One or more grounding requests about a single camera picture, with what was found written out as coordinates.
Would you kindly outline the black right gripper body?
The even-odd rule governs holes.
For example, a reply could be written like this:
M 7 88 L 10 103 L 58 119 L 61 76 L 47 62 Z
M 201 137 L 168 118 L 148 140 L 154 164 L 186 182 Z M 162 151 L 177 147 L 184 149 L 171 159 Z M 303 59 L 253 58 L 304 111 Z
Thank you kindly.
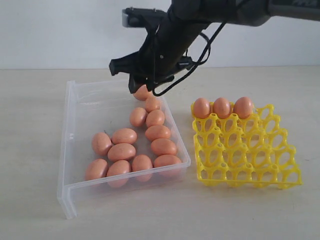
M 142 76 L 148 87 L 174 80 L 175 74 L 193 65 L 183 54 L 212 22 L 211 0 L 174 0 L 156 27 L 145 28 L 147 37 L 138 50 Z

